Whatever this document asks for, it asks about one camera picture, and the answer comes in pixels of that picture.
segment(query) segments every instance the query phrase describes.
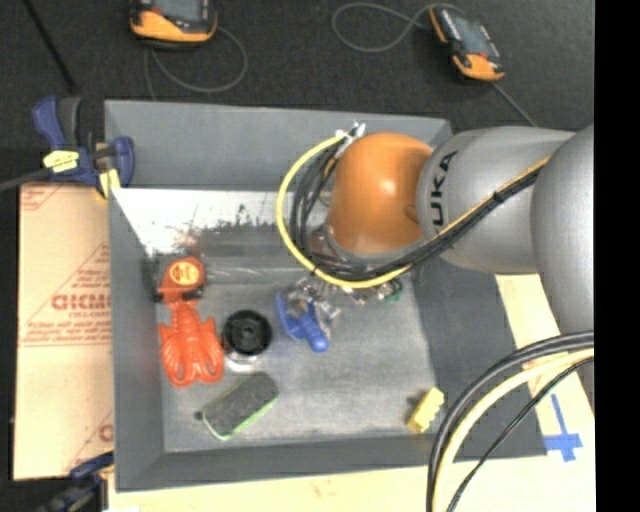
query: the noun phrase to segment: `black device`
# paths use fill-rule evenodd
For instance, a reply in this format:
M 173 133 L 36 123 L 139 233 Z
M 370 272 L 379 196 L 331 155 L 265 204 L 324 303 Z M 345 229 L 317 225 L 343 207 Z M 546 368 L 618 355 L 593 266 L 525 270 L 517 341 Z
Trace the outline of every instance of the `black device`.
M 451 6 L 432 7 L 429 18 L 463 77 L 492 82 L 504 76 L 500 53 L 480 21 Z

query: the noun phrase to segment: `yellow object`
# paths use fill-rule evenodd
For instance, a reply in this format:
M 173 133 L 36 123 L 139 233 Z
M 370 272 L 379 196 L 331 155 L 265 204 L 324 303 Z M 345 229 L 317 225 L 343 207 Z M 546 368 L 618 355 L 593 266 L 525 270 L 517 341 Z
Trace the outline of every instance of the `yellow object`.
M 100 185 L 102 186 L 104 197 L 108 198 L 111 190 L 121 188 L 118 171 L 116 169 L 109 169 L 100 174 Z
M 593 357 L 594 349 L 580 350 L 562 357 L 536 364 L 527 370 L 517 373 L 513 377 L 505 380 L 502 384 L 489 391 L 462 419 L 458 427 L 453 431 L 449 443 L 442 454 L 442 462 L 438 470 L 438 482 L 433 490 L 433 510 L 440 512 L 446 510 L 448 502 L 443 500 L 446 474 L 450 470 L 453 459 L 458 453 L 460 446 L 466 439 L 469 431 L 476 422 L 484 415 L 498 400 L 507 395 L 518 386 L 528 382 L 540 375 L 548 372 L 559 374 L 575 363 Z
M 431 388 L 425 393 L 409 418 L 407 426 L 416 434 L 422 434 L 436 417 L 444 403 L 444 394 L 438 388 Z
M 80 155 L 76 151 L 56 149 L 42 159 L 42 163 L 55 173 L 69 171 L 78 167 Z

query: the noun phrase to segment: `orange device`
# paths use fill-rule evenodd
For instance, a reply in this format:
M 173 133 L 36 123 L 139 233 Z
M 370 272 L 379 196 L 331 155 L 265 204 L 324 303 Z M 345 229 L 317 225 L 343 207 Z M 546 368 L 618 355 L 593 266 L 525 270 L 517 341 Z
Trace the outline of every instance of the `orange device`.
M 130 0 L 129 25 L 143 42 L 160 48 L 198 46 L 213 36 L 212 0 Z
M 224 373 L 224 351 L 212 317 L 196 310 L 205 281 L 204 266 L 193 256 L 167 265 L 156 297 L 171 309 L 171 326 L 158 324 L 162 366 L 169 381 L 186 387 L 196 380 L 217 382 Z
M 327 215 L 337 252 L 388 259 L 421 242 L 416 187 L 431 156 L 425 143 L 401 133 L 357 139 L 338 160 Z
M 451 60 L 464 77 L 493 82 L 504 76 L 500 53 L 479 21 L 452 6 L 434 6 L 429 18 L 438 39 L 446 43 Z

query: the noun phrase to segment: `cardboard sheet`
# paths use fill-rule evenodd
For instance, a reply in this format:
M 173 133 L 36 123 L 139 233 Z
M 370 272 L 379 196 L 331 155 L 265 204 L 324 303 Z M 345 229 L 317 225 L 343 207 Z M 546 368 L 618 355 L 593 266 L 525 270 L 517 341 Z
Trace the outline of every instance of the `cardboard sheet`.
M 19 219 L 16 480 L 66 475 L 113 445 L 106 201 L 29 184 Z

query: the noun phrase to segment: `yellow small block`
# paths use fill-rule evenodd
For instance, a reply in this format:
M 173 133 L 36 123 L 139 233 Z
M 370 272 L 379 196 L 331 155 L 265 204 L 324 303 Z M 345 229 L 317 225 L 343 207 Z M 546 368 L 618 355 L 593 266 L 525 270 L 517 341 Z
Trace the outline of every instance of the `yellow small block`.
M 427 391 L 420 403 L 413 411 L 407 422 L 407 426 L 416 434 L 422 434 L 436 417 L 440 407 L 444 403 L 444 394 L 438 388 Z

